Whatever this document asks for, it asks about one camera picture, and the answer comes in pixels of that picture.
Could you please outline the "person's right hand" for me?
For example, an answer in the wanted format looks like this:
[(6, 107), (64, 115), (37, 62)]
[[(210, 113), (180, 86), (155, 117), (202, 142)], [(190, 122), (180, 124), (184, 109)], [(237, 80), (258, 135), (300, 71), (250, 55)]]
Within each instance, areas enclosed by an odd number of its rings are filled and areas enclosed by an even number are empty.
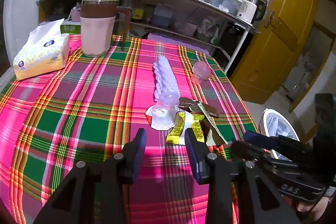
[(313, 203), (294, 200), (290, 197), (284, 198), (301, 223), (318, 221), (333, 200), (332, 198), (322, 197), (317, 203)]

